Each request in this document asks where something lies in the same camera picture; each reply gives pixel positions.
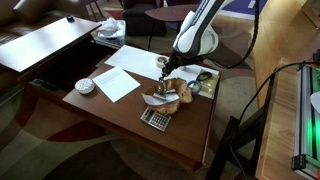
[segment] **wooden coffee table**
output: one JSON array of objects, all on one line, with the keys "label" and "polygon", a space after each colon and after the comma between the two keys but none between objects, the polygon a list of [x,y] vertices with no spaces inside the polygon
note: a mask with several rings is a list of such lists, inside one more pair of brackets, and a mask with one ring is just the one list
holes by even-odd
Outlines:
[{"label": "wooden coffee table", "polygon": [[[196,11],[199,4],[186,4],[186,5],[177,5],[177,6],[168,6],[163,8],[156,8],[146,11],[146,14],[150,16],[155,21],[164,21],[164,22],[171,22],[179,23],[182,22],[187,14],[190,11]],[[152,32],[149,38],[148,50],[150,49],[150,44],[152,40]]]},{"label": "wooden coffee table", "polygon": [[[153,56],[156,56],[154,53],[143,50],[133,50],[130,56],[128,51],[130,51],[130,48],[124,46],[112,55],[108,61],[126,58],[131,62],[124,66],[130,66],[130,64],[132,66],[135,65],[134,61],[153,60]],[[94,71],[89,78],[94,78],[113,67],[104,64]],[[86,95],[80,94],[77,90],[72,90],[63,98],[63,101],[75,108],[74,111],[78,114],[108,131],[139,143],[186,167],[194,170],[200,168],[207,155],[217,90],[214,99],[195,96],[192,103],[182,104],[179,110],[172,115],[165,132],[162,132],[140,120],[141,115],[147,108],[141,93],[154,86],[157,81],[130,71],[127,72],[141,85],[115,103],[98,87]]]},{"label": "wooden coffee table", "polygon": [[90,35],[100,23],[62,18],[14,41],[0,46],[0,64],[22,72],[36,67]]}]

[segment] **table leg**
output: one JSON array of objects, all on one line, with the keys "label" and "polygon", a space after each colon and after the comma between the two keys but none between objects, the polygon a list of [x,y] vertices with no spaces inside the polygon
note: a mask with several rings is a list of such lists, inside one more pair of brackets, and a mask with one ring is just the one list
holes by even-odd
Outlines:
[{"label": "table leg", "polygon": [[151,40],[152,40],[154,24],[155,24],[155,20],[152,21],[152,28],[151,28],[150,38],[149,38],[148,51],[150,49],[150,44],[151,44]]}]

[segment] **desk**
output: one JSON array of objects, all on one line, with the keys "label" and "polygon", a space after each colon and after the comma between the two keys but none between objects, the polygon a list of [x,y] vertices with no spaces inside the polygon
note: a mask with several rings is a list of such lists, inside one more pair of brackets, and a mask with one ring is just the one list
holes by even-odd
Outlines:
[{"label": "desk", "polygon": [[291,170],[295,144],[298,83],[296,68],[283,69],[271,78],[265,105],[241,126],[239,126],[239,120],[230,119],[209,177],[219,179],[226,160],[237,165],[231,156],[229,145],[230,137],[239,126],[233,141],[234,152],[255,140],[253,155],[250,159],[235,153],[247,174],[259,179],[303,179]]},{"label": "desk", "polygon": [[291,170],[295,144],[296,67],[282,70],[274,84],[257,164],[259,179],[303,179]]},{"label": "desk", "polygon": [[[217,90],[214,99],[195,96],[192,103],[180,105],[178,112],[171,116],[165,132],[154,129],[140,120],[140,117],[147,108],[141,93],[157,83],[151,78],[154,74],[152,66],[157,68],[154,61],[156,56],[158,55],[124,45],[109,58],[109,64],[125,60],[126,63],[120,67],[141,84],[115,103],[112,103],[98,87],[87,95],[72,90],[63,101],[88,117],[88,120],[107,130],[196,170],[202,166],[206,158]],[[144,66],[151,69],[151,73],[150,70],[142,71],[148,78],[130,72],[130,68],[137,66],[135,61],[145,62]],[[109,64],[98,68],[89,78],[114,67]],[[160,72],[161,68],[158,68],[155,76],[158,77]]]},{"label": "desk", "polygon": [[79,42],[101,24],[62,18],[0,47],[0,64],[22,72]]}]

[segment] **patterned rug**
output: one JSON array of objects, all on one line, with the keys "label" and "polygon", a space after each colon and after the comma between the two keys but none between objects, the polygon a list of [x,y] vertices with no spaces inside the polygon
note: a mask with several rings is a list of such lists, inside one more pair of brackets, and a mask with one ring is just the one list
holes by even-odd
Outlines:
[{"label": "patterned rug", "polygon": [[[249,66],[222,72],[212,127],[216,139],[229,117],[240,115],[254,84]],[[26,91],[1,106],[0,114],[0,179],[205,179],[214,157],[212,151],[193,172]],[[227,164],[223,179],[239,172]]]}]

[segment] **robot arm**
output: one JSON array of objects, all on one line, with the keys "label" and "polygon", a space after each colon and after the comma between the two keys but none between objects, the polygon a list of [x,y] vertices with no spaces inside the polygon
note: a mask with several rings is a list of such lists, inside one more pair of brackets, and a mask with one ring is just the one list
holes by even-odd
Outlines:
[{"label": "robot arm", "polygon": [[219,39],[211,23],[218,11],[232,1],[202,0],[195,13],[189,12],[174,41],[171,56],[162,69],[160,82],[179,66],[202,62],[201,55],[209,54],[217,48]]}]

